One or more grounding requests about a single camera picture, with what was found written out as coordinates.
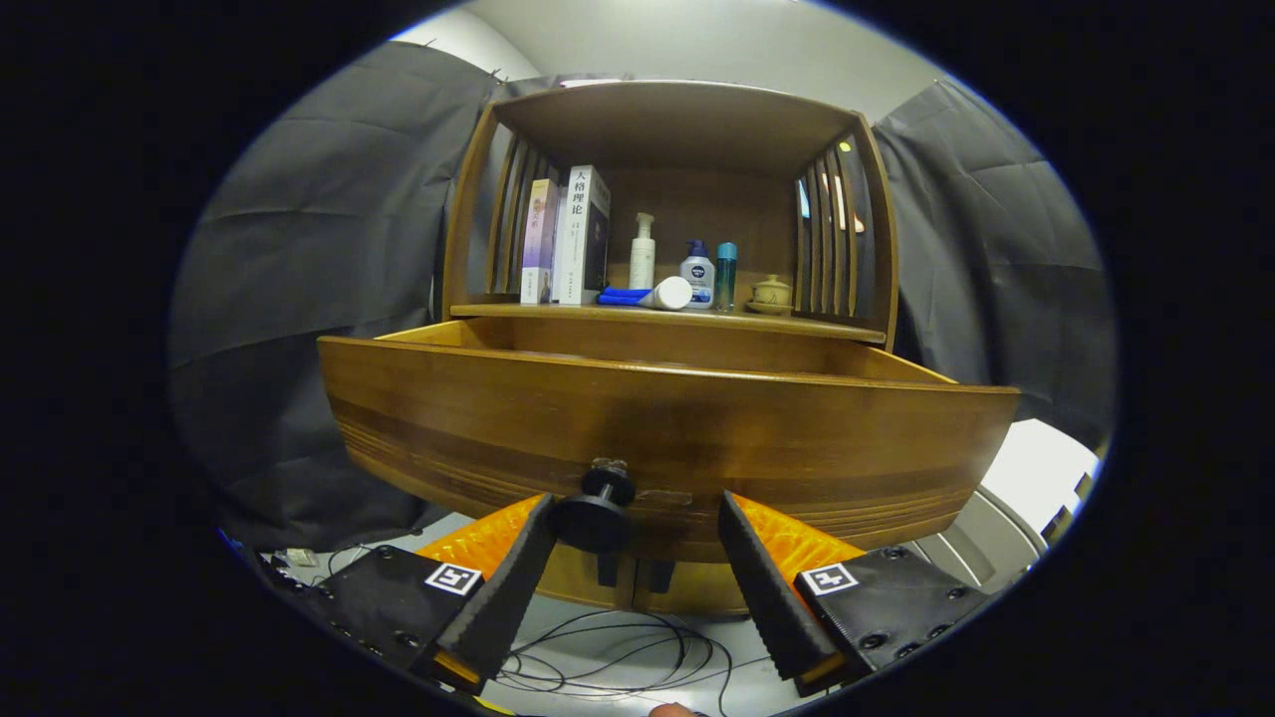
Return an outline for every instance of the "blue cap bottle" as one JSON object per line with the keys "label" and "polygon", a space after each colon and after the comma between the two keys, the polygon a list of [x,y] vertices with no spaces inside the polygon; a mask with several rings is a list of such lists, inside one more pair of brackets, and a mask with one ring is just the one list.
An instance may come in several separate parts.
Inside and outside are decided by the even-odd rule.
{"label": "blue cap bottle", "polygon": [[718,245],[717,286],[713,288],[713,309],[734,311],[734,244],[723,241]]}

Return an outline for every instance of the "white pump bottle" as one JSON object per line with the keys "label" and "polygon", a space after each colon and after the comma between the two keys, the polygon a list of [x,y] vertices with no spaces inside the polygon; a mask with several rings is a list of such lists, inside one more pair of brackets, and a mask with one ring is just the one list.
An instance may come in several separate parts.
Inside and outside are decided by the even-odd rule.
{"label": "white pump bottle", "polygon": [[638,212],[638,237],[629,253],[629,288],[655,286],[655,240],[650,237],[650,225],[655,217]]}

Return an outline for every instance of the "wire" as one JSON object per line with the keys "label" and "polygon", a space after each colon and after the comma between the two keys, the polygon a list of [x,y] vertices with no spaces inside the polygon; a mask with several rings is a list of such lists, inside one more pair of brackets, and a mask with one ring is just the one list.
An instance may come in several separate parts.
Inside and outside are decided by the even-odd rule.
{"label": "wire", "polygon": [[[333,559],[337,558],[337,555],[340,555],[342,552],[346,552],[347,550],[349,550],[352,547],[360,547],[360,549],[363,549],[363,550],[371,550],[370,547],[367,547],[363,543],[357,543],[357,545],[351,545],[351,546],[347,546],[347,547],[343,547],[340,550],[334,551],[332,555],[328,556],[328,578],[330,578],[330,577],[333,577],[333,575],[337,574],[337,572],[332,569],[332,561],[333,561]],[[349,563],[346,563],[346,568],[349,568],[351,564],[353,564],[354,560],[357,560],[357,559],[358,559],[358,554],[356,552],[354,558],[351,559]]]}
{"label": "wire", "polygon": [[[620,623],[615,625],[595,625],[590,628],[578,628],[574,630],[565,630],[565,628],[570,626],[571,624],[584,620],[586,617],[594,617],[612,612],[620,612],[620,611],[599,610],[594,612],[585,612],[584,615],[576,615],[575,617],[565,620],[558,625],[555,625],[553,628],[546,630],[534,639],[523,643],[520,647],[514,648],[509,653],[509,660],[513,661],[513,665],[506,663],[506,667],[500,671],[495,681],[506,688],[520,691],[553,693],[562,697],[604,700],[604,702],[616,702],[631,697],[658,702],[653,700],[652,698],[643,697],[643,693],[676,689],[695,683],[700,683],[704,680],[710,680],[719,675],[725,675],[725,679],[722,681],[722,688],[718,690],[718,711],[722,713],[723,717],[727,717],[724,706],[725,690],[731,685],[731,675],[734,671],[734,669],[737,666],[742,667],[745,665],[752,665],[768,660],[768,657],[757,657],[736,665],[734,656],[731,654],[731,651],[727,649],[724,644],[704,635],[699,630],[690,628],[683,620],[681,620],[677,616],[672,617],[676,619],[678,623],[681,623],[681,626],[669,623],[667,619],[659,615],[652,615],[649,612],[636,612],[630,615],[640,615],[643,617],[649,617],[652,620],[657,620],[658,624]],[[654,639],[654,642],[648,642],[645,644],[635,647],[634,649],[630,649],[625,654],[607,662],[606,665],[602,665],[601,667],[589,670],[586,672],[580,672],[578,675],[567,675],[566,672],[564,672],[547,660],[528,653],[529,649],[548,643],[551,640],[566,638],[570,635],[578,635],[583,633],[592,633],[597,630],[613,630],[623,628],[655,628],[657,629],[655,633],[636,635],[632,639],[643,639],[643,638],[659,638],[659,639]],[[581,680],[583,677],[589,677],[599,672],[603,672],[643,651],[648,651],[660,644],[671,643],[674,640],[678,644],[678,651],[677,651],[677,660],[674,661],[672,670],[669,670],[669,672],[664,675],[662,679],[649,685],[613,686],[613,685],[603,685]],[[694,652],[696,644],[704,647],[705,654],[703,660],[699,661],[699,665],[691,666],[687,662],[688,660],[691,660],[691,652]],[[710,672],[708,675],[700,675],[700,672],[703,672],[708,667],[708,665],[713,661],[713,656],[717,651],[720,651],[722,654],[725,657],[727,662],[725,669]],[[536,675],[528,672],[527,665],[533,662],[547,667],[552,672],[552,675],[546,676],[543,674]],[[688,671],[678,676],[678,672],[683,671],[683,669]]]}

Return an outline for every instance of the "lotion bottle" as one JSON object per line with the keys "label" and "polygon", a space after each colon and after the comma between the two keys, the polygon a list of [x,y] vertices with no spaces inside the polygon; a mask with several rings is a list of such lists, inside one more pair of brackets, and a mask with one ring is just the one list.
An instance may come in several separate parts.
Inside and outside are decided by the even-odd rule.
{"label": "lotion bottle", "polygon": [[650,223],[655,217],[638,212],[638,236],[629,251],[629,288],[655,286],[655,240],[650,237]]}
{"label": "lotion bottle", "polygon": [[678,274],[691,285],[691,302],[686,307],[709,309],[713,306],[713,262],[701,240],[686,244],[690,244],[691,249],[678,270]]}
{"label": "lotion bottle", "polygon": [[734,244],[723,241],[718,245],[717,286],[713,307],[729,314],[734,311],[734,263],[738,250]]}

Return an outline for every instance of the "wooden cabinet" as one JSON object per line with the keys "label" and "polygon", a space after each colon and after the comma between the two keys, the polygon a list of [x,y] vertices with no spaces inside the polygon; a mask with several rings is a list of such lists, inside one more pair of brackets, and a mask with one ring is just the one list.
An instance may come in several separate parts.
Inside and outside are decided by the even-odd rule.
{"label": "wooden cabinet", "polygon": [[[492,216],[476,217],[499,125],[513,138],[504,191]],[[738,245],[737,311],[518,304],[521,188],[576,163],[611,186],[613,285],[625,286],[629,225],[645,211],[657,217],[657,278],[676,273],[685,240]],[[858,209],[857,181],[871,199]],[[571,495],[593,458],[627,461],[639,492],[623,577],[599,586],[593,556],[562,546],[541,584],[548,595],[742,610],[715,537],[722,489],[863,549],[914,540],[951,524],[1014,417],[1015,389],[959,385],[889,352],[894,222],[862,115],[711,83],[551,91],[483,112],[458,189],[446,320],[324,337],[324,379],[357,464],[469,515]],[[871,267],[859,265],[856,214],[872,228]],[[793,285],[793,316],[743,313],[748,285],[771,273]],[[861,276],[867,301],[856,300]],[[643,579],[658,561],[678,565],[667,593]]]}

